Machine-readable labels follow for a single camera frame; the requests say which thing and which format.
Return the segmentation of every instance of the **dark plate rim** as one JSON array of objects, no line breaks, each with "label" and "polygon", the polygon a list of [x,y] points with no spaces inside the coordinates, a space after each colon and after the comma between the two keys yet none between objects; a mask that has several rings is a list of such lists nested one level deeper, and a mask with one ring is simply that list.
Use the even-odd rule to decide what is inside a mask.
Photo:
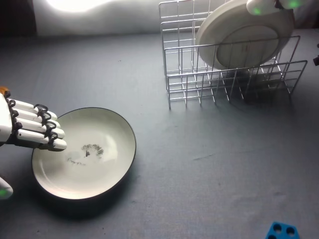
[{"label": "dark plate rim", "polygon": [[41,186],[41,184],[39,183],[39,181],[37,180],[37,178],[36,178],[36,176],[35,176],[35,173],[34,173],[34,170],[33,170],[33,166],[32,166],[33,153],[34,153],[34,150],[35,150],[35,149],[33,149],[33,150],[32,150],[32,155],[31,155],[31,168],[32,168],[33,177],[35,178],[37,184],[40,186],[41,189],[43,189],[46,193],[48,193],[48,194],[50,194],[50,195],[52,195],[52,196],[54,196],[54,197],[56,197],[56,198],[58,198],[58,199],[67,200],[67,201],[84,201],[84,200],[90,200],[90,199],[94,199],[94,198],[101,197],[102,195],[104,195],[104,194],[110,192],[112,189],[114,189],[117,185],[119,185],[119,184],[122,182],[122,180],[125,178],[125,176],[126,176],[127,173],[129,172],[129,170],[130,170],[130,168],[132,167],[133,162],[134,162],[134,160],[135,160],[136,149],[137,149],[137,142],[136,142],[136,136],[135,136],[134,130],[133,130],[132,126],[130,125],[130,123],[129,123],[123,116],[121,116],[119,113],[116,113],[116,112],[113,111],[113,110],[109,110],[109,109],[102,108],[102,107],[83,107],[83,108],[78,108],[78,109],[69,111],[69,112],[67,112],[67,113],[65,113],[65,114],[63,114],[63,115],[61,115],[61,116],[59,116],[58,118],[60,118],[60,117],[62,117],[62,116],[64,116],[64,115],[66,115],[66,114],[69,114],[69,113],[71,113],[71,112],[79,111],[79,110],[83,110],[83,109],[101,109],[101,110],[111,111],[111,112],[117,114],[118,116],[120,116],[122,119],[125,120],[125,122],[130,126],[130,128],[131,128],[131,130],[132,130],[132,132],[133,132],[133,136],[134,136],[135,151],[134,151],[133,160],[132,160],[132,162],[131,162],[131,164],[130,164],[128,170],[127,170],[126,173],[123,175],[123,177],[122,177],[115,185],[113,185],[111,188],[109,188],[108,190],[106,190],[106,191],[104,191],[104,192],[102,192],[102,193],[100,193],[100,194],[97,194],[97,195],[95,195],[95,196],[88,197],[88,198],[70,199],[70,198],[63,198],[63,197],[59,197],[59,196],[57,196],[57,195],[54,195],[54,194],[48,192],[45,188],[43,188],[43,187]]}]

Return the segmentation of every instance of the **ceramic plate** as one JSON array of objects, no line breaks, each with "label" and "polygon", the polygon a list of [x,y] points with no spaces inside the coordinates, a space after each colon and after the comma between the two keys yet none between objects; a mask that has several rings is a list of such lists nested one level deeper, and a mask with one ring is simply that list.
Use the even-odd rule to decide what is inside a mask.
[{"label": "ceramic plate", "polygon": [[294,30],[294,16],[290,10],[268,15],[251,15],[246,8],[247,0],[233,0],[212,12],[200,26],[196,45],[232,43],[261,39],[268,41],[200,47],[199,55],[208,65],[217,69],[253,67],[267,62],[287,44]]},{"label": "ceramic plate", "polygon": [[115,186],[127,173],[136,152],[129,123],[102,108],[71,111],[58,119],[68,147],[62,152],[35,149],[33,173],[50,194],[86,199]]}]

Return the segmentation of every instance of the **blue object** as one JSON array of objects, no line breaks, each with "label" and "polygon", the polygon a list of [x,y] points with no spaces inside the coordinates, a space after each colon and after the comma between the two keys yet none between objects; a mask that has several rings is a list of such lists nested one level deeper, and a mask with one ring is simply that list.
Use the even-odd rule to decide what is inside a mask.
[{"label": "blue object", "polygon": [[266,239],[300,239],[295,226],[273,222]]}]

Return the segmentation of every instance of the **black hole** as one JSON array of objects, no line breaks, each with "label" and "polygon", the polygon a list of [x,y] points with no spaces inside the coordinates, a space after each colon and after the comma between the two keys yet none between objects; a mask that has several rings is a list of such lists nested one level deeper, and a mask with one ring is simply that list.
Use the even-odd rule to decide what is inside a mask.
[{"label": "black hole", "polygon": [[281,226],[279,224],[274,224],[273,229],[276,233],[281,233]]},{"label": "black hole", "polygon": [[293,228],[287,228],[286,232],[291,237],[293,237],[295,235],[295,229],[293,229]]}]

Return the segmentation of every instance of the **metal rack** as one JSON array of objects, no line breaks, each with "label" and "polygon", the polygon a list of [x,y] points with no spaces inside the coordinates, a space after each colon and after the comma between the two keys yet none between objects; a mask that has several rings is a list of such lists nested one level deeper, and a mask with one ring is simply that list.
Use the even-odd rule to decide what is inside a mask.
[{"label": "metal rack", "polygon": [[[203,99],[212,98],[216,102],[217,96],[222,95],[231,102],[235,91],[243,100],[251,94],[258,98],[261,92],[269,92],[271,96],[278,90],[285,90],[289,95],[294,92],[307,65],[306,60],[293,61],[300,36],[289,37],[282,51],[275,52],[275,57],[254,67],[245,67],[250,46],[258,43],[265,47],[269,42],[283,38],[195,45],[196,31],[206,17],[223,3],[215,0],[174,0],[159,4],[169,108],[172,101],[183,100],[187,106],[188,100],[197,99],[201,105]],[[230,47],[225,70],[214,67],[216,51],[221,45]],[[232,50],[239,45],[248,47],[245,63],[242,68],[231,69]],[[199,56],[200,48],[204,47],[213,48],[212,66],[208,66]]]}]

